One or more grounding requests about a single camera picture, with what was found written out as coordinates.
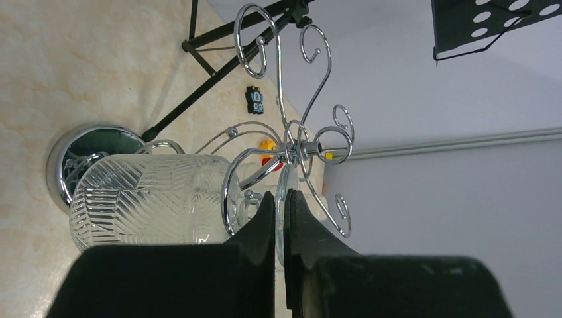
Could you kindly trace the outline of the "plain wine glass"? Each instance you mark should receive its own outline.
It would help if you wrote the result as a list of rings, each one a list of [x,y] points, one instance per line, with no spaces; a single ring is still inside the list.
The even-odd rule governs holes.
[[[70,234],[81,251],[98,245],[221,244],[228,159],[209,154],[116,154],[76,185]]]

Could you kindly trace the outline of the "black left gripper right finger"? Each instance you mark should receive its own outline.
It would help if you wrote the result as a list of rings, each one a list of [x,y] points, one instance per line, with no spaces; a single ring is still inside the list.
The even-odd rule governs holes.
[[[286,306],[294,317],[511,317],[501,287],[467,256],[364,255],[290,190],[284,213]]]

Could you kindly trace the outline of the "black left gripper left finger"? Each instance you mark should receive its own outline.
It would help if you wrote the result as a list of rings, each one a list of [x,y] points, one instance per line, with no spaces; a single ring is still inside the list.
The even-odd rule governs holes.
[[[222,244],[95,246],[70,268],[49,317],[273,317],[275,200]]]

